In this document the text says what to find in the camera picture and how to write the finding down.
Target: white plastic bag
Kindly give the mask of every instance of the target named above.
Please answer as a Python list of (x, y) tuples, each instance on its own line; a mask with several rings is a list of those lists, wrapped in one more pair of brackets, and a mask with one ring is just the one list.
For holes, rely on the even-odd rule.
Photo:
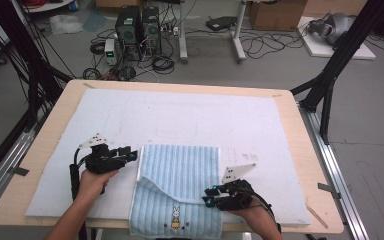
[(79, 19), (70, 15), (57, 15), (50, 18), (52, 34), (78, 33), (83, 31), (83, 24)]

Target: human arm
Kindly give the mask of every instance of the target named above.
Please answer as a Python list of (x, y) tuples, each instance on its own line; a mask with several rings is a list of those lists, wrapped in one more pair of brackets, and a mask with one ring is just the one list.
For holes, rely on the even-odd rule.
[(231, 211), (230, 213), (245, 219), (251, 230), (264, 240), (283, 240), (273, 218), (255, 199), (252, 200), (247, 209)]
[(109, 179), (117, 173), (118, 170), (104, 174), (94, 174), (88, 170), (83, 171), (76, 199), (45, 239), (75, 239), (87, 214), (100, 195), (102, 187), (106, 186)]

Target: table leg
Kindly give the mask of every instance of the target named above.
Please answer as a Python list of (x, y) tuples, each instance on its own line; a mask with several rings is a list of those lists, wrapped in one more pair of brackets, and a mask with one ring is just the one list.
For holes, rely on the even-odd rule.
[(185, 20), (186, 16), (183, 16), (183, 5), (185, 0), (180, 1), (180, 26), (179, 26), (179, 51), (180, 61), (184, 64), (188, 63), (188, 50), (186, 48), (186, 36), (185, 36)]
[(236, 29), (232, 32), (233, 43), (235, 45), (236, 52), (238, 53), (238, 63), (246, 59), (244, 49), (242, 48), (241, 41), (239, 39), (239, 33), (241, 32), (242, 20), (244, 19), (244, 13), (246, 8), (246, 1), (241, 0), (239, 5), (238, 19), (236, 21)]

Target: robotic hand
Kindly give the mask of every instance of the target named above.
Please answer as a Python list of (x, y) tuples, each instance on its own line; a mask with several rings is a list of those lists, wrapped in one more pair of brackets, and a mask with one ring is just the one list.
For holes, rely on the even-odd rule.
[[(86, 163), (87, 170), (96, 174), (102, 174), (123, 168), (128, 162), (135, 161), (137, 159), (138, 152), (132, 152), (129, 146), (109, 150), (108, 145), (105, 144), (106, 142), (107, 140), (98, 133), (90, 140), (80, 144), (77, 148), (76, 153), (74, 154), (74, 163), (70, 165), (71, 192), (73, 200), (76, 198), (79, 190), (79, 168), (83, 163)], [(92, 153), (83, 157), (79, 163), (77, 163), (77, 154), (81, 149), (86, 147), (92, 148)], [(102, 187), (101, 194), (104, 193), (105, 187)]]
[(205, 206), (208, 208), (216, 207), (220, 211), (235, 211), (246, 209), (250, 206), (253, 199), (257, 200), (261, 206), (267, 210), (277, 229), (281, 232), (281, 226), (276, 222), (271, 204), (268, 204), (260, 195), (254, 192), (246, 180), (235, 180), (223, 185), (214, 185), (211, 189), (205, 190), (207, 196), (202, 197)]

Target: light blue cloth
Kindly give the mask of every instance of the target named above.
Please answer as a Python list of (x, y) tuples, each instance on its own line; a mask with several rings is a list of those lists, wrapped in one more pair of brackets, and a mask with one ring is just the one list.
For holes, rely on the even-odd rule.
[(219, 184), (218, 172), (218, 148), (145, 146), (130, 213), (130, 234), (219, 239), (222, 213), (207, 208), (202, 200), (206, 188)]

